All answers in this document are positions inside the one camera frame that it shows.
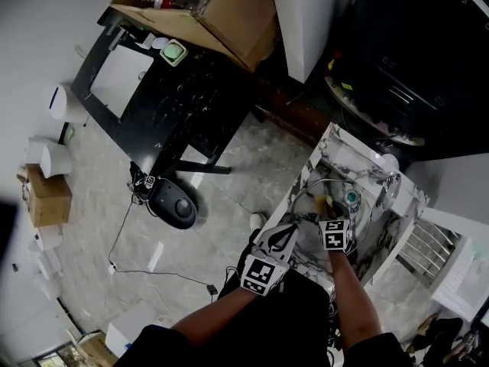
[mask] marble sink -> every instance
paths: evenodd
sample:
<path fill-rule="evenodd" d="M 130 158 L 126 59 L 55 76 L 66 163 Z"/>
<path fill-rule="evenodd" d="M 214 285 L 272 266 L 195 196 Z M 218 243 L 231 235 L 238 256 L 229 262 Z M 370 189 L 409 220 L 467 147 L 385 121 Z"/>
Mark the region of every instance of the marble sink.
<path fill-rule="evenodd" d="M 400 191 L 394 204 L 379 220 L 371 220 L 369 224 L 370 209 L 391 171 L 400 173 L 368 146 L 331 124 L 264 229 L 282 222 L 298 224 L 300 234 L 289 264 L 299 273 L 328 288 L 332 285 L 331 266 L 320 240 L 314 197 L 329 195 L 334 201 L 345 205 L 345 192 L 355 188 L 363 193 L 360 201 L 354 206 L 345 206 L 357 240 L 356 254 L 350 255 L 351 263 L 362 284 L 373 283 L 402 249 L 428 200 L 424 192 L 400 173 Z M 319 183 L 297 200 L 291 213 L 292 202 L 301 190 L 321 178 L 340 179 L 356 185 Z"/>

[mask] cardboard box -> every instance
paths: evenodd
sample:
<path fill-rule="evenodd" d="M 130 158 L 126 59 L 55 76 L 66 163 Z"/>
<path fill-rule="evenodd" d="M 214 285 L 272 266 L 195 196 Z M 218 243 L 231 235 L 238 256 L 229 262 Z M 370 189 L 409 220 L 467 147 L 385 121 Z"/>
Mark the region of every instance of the cardboard box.
<path fill-rule="evenodd" d="M 142 0 L 111 6 L 146 27 L 230 57 L 253 72 L 280 39 L 274 0 L 208 0 L 196 12 L 141 8 Z"/>
<path fill-rule="evenodd" d="M 67 223 L 72 195 L 64 177 L 44 178 L 38 164 L 28 164 L 26 168 L 31 185 L 28 209 L 34 227 Z"/>
<path fill-rule="evenodd" d="M 104 333 L 92 333 L 85 336 L 80 342 L 79 347 L 89 357 L 90 362 L 94 362 L 101 367 L 112 367 L 118 358 L 105 345 Z"/>

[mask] marble floor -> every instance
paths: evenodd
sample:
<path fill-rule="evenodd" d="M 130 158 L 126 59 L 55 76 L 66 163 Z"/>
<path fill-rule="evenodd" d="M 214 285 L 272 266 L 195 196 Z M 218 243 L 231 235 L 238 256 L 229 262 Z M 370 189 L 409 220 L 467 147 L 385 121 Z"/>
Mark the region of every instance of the marble floor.
<path fill-rule="evenodd" d="M 131 194 L 129 159 L 93 121 L 76 127 L 67 144 L 74 172 L 67 181 L 73 192 L 70 223 L 57 248 L 63 266 L 61 299 L 85 331 L 107 330 L 108 322 L 138 300 L 160 312 L 167 324 L 210 302 L 206 288 L 173 275 L 108 272 L 108 252 L 128 210 Z M 270 215 L 309 157 L 311 148 L 271 122 L 249 115 L 218 164 L 232 174 L 180 173 L 199 195 L 199 218 L 186 231 L 175 230 L 133 205 L 112 253 L 120 270 L 142 269 L 158 242 L 164 244 L 155 271 L 177 272 L 218 290 L 225 267 L 236 265 L 248 242 L 249 216 Z M 188 148 L 185 159 L 204 158 Z M 385 331 L 405 340 L 439 306 L 427 290 L 395 263 L 367 291 Z"/>

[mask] sink basin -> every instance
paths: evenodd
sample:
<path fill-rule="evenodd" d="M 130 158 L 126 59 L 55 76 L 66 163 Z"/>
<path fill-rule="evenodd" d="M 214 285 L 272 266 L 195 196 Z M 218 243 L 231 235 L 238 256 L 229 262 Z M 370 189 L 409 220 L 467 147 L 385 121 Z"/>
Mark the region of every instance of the sink basin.
<path fill-rule="evenodd" d="M 119 119 L 153 60 L 118 45 L 105 59 L 90 91 Z"/>
<path fill-rule="evenodd" d="M 291 257 L 291 265 L 299 272 L 301 272 L 301 265 L 307 267 L 309 275 L 313 273 L 318 275 L 314 280 L 319 283 L 332 280 L 329 255 L 322 246 L 318 225 L 319 217 L 316 214 L 314 203 L 315 197 L 328 195 L 336 203 L 344 206 L 348 214 L 347 217 L 350 219 L 357 248 L 356 252 L 351 253 L 349 258 L 361 280 L 367 272 L 371 271 L 373 261 L 381 258 L 384 246 L 389 245 L 390 226 L 396 228 L 400 217 L 392 211 L 386 211 L 378 221 L 369 222 L 370 209 L 377 197 L 374 197 L 366 189 L 349 184 L 348 179 L 345 179 L 333 167 L 323 161 L 320 161 L 311 172 L 307 184 L 311 185 L 321 178 L 339 179 L 345 180 L 345 182 L 319 183 L 297 200 L 292 219 L 299 225 L 300 232 Z M 358 193 L 362 192 L 363 195 L 360 194 L 360 200 L 357 204 L 346 206 L 345 193 L 351 189 Z"/>

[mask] faucet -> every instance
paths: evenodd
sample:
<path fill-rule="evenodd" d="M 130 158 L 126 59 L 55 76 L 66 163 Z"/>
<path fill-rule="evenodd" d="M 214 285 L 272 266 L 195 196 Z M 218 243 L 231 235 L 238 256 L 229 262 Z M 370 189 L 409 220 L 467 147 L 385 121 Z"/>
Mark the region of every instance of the faucet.
<path fill-rule="evenodd" d="M 390 172 L 382 183 L 382 191 L 372 208 L 371 219 L 376 222 L 394 204 L 400 189 L 400 174 Z"/>

